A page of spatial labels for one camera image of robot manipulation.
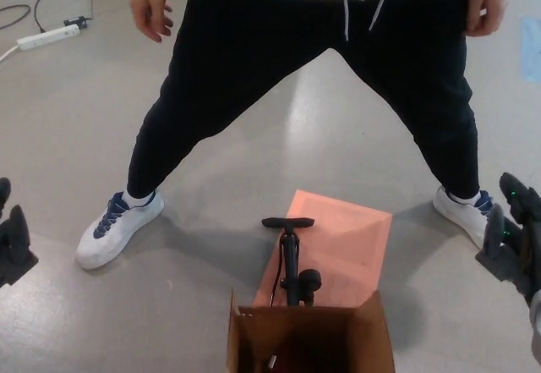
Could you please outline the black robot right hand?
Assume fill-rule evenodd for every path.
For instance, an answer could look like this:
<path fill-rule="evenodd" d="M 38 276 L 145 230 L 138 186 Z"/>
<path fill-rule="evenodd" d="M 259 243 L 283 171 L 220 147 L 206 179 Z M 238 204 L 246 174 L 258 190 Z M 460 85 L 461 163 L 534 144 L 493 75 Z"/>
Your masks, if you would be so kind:
<path fill-rule="evenodd" d="M 511 215 L 494 205 L 476 259 L 499 281 L 513 283 L 531 304 L 540 291 L 540 195 L 510 173 L 501 175 L 500 190 Z"/>

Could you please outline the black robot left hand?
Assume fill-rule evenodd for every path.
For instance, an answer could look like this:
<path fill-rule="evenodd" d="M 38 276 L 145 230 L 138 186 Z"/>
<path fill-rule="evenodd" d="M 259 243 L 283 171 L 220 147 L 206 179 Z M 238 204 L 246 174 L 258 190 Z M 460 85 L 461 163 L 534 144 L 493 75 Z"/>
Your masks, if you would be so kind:
<path fill-rule="evenodd" d="M 1 221 L 1 287 L 13 286 L 39 261 L 30 250 L 30 232 L 20 205 L 15 205 Z"/>

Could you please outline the person's left hand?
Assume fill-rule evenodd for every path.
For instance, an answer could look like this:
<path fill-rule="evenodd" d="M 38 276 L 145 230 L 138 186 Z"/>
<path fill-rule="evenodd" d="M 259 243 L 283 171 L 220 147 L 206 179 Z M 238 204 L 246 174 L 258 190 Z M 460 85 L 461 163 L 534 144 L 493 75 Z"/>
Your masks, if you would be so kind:
<path fill-rule="evenodd" d="M 507 0 L 468 0 L 466 34 L 488 36 L 500 28 Z"/>

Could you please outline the person's right hand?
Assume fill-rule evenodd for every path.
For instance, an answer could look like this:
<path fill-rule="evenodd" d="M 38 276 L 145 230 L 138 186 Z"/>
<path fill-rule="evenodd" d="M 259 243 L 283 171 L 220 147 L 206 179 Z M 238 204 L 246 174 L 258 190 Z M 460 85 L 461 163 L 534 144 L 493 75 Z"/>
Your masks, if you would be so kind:
<path fill-rule="evenodd" d="M 167 0 L 129 0 L 137 29 L 156 43 L 172 34 L 172 20 L 167 16 L 172 8 Z"/>

